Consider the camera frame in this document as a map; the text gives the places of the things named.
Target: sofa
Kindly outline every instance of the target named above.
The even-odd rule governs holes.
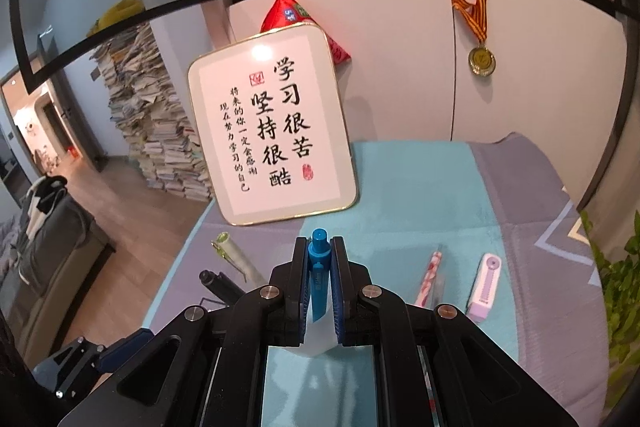
[[[0,226],[0,311],[32,369],[52,347],[59,347],[54,344],[69,307],[100,255],[111,247],[94,217],[69,194],[21,245],[30,197],[21,212]]]

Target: medal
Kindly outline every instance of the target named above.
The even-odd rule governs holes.
[[[476,0],[471,4],[467,0],[451,0],[452,6],[460,12],[467,25],[478,38],[479,45],[469,53],[469,67],[478,76],[489,76],[495,71],[495,57],[489,51],[486,41],[486,0]]]

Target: white cabinet door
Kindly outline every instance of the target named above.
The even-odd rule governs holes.
[[[460,14],[454,20],[453,139],[493,142],[512,131],[524,134],[577,203],[618,108],[626,59],[622,24],[581,0],[488,0],[486,46],[497,66],[480,78],[468,66],[478,41]]]
[[[229,8],[237,40],[275,0]],[[450,0],[297,0],[349,54],[337,68],[351,140],[449,140],[454,87]]]

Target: metal bolt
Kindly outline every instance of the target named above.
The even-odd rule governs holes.
[[[260,288],[260,297],[263,299],[273,299],[278,295],[280,295],[280,290],[277,286],[267,285]]]
[[[380,286],[376,286],[375,284],[367,284],[362,288],[362,294],[367,299],[375,299],[376,297],[380,297],[382,295],[382,288]]]
[[[192,306],[184,311],[184,318],[189,322],[199,321],[204,317],[204,310],[200,306]]]
[[[438,315],[443,319],[455,319],[458,311],[451,304],[443,304],[438,307]]]

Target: medal ribbon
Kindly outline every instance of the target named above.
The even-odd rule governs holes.
[[[476,0],[475,4],[467,0],[451,0],[451,4],[465,18],[480,45],[483,45],[486,41],[486,0]]]

